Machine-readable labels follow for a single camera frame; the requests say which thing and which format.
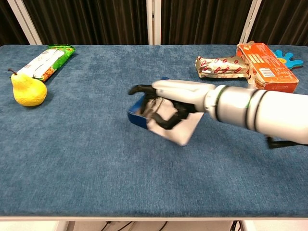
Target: pear stem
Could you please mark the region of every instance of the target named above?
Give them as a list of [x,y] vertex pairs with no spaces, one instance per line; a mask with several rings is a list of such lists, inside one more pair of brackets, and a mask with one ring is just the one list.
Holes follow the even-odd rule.
[[17,75],[17,73],[16,72],[14,72],[12,69],[8,69],[8,71],[12,71],[15,75]]

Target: silver foil wrapper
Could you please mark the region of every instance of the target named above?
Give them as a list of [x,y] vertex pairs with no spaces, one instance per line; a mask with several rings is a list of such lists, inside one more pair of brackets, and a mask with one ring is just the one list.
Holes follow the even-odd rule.
[[199,78],[247,78],[249,66],[238,56],[223,58],[203,58],[198,56],[195,60]]

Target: blue carpet surface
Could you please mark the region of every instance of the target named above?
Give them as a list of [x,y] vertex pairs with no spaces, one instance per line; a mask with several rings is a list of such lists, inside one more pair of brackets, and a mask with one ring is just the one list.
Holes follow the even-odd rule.
[[[200,80],[194,67],[235,45],[74,47],[35,108],[15,102],[7,68],[46,46],[0,47],[0,216],[308,217],[307,147],[269,150],[262,134],[208,115],[179,147],[128,121],[135,84],[245,87]],[[270,48],[304,60],[295,93],[308,94],[308,48]]]

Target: robotic arm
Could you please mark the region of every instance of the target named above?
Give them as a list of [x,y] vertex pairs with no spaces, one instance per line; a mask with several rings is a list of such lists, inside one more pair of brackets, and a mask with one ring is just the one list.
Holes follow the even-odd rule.
[[[189,113],[204,112],[219,122],[264,134],[269,148],[308,145],[308,95],[171,79],[136,85],[128,94],[137,92],[145,93],[141,113],[158,97],[173,103],[177,112],[168,121],[152,114],[164,129],[173,129]],[[274,136],[286,140],[274,141]]]

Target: snack bar wrapper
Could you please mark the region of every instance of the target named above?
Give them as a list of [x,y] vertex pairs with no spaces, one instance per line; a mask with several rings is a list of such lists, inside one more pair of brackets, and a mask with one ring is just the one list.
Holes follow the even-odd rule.
[[204,58],[195,60],[199,78],[248,78],[249,66],[238,56],[223,58]]
[[75,52],[69,45],[49,45],[47,50],[34,58],[17,73],[24,73],[29,77],[45,82],[58,70]]

